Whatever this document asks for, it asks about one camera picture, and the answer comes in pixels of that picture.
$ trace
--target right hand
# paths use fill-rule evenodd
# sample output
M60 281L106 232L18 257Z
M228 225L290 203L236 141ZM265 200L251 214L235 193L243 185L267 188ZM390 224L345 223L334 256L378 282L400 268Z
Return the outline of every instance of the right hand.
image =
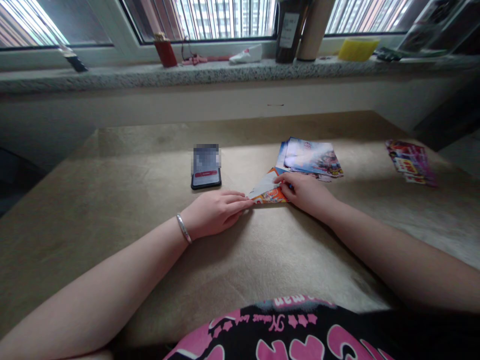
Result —
M316 178L299 172L284 172L274 181L295 206L325 222L328 214L341 204Z

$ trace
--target colorful card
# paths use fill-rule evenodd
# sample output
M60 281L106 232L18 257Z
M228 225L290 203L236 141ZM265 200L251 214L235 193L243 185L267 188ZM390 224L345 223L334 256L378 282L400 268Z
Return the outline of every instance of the colorful card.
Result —
M287 203L288 199L282 193L280 184L274 183L275 178L285 172L285 170L278 167L272 167L248 194L248 197L255 204Z
M334 178L344 175L334 148L329 142L305 141L291 137L287 141L283 163L291 171L328 175Z
M424 147L400 140L387 140L385 145L396 170L403 173L405 181L437 186Z
M282 141L280 145L280 151L278 152L278 157L276 158L276 168L288 171L288 172L298 172L302 173L305 175L309 175L311 177L314 177L315 179L325 182L325 183L331 183L332 178L327 175L322 175L314 172L306 172L305 170L301 169L295 169L295 168L288 168L285 166L285 155L287 155L287 147L288 147L288 142L287 141Z

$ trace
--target person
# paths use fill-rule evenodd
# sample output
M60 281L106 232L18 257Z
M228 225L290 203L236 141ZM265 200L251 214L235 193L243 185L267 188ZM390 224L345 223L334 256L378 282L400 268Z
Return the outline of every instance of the person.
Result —
M295 206L329 226L409 310L355 314L307 295L280 297L212 320L181 340L167 359L478 355L477 269L337 200L310 176L286 172L275 182ZM237 191L209 191L180 217L198 241L233 226L253 204ZM102 349L188 245L178 219L167 220L30 313L0 341L0 359L110 359Z

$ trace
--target yellow box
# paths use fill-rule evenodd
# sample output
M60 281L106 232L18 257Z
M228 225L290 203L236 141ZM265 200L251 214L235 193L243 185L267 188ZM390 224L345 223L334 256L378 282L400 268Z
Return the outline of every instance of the yellow box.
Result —
M349 37L341 46L338 58L345 61L364 62L370 59L380 39L371 37Z

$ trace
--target red bottle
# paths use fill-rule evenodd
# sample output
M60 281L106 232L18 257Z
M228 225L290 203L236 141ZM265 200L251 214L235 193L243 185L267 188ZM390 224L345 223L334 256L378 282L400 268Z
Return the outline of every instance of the red bottle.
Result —
M177 66L177 59L175 58L172 44L163 32L155 34L155 40L153 43L155 44L156 52L158 53L164 68Z

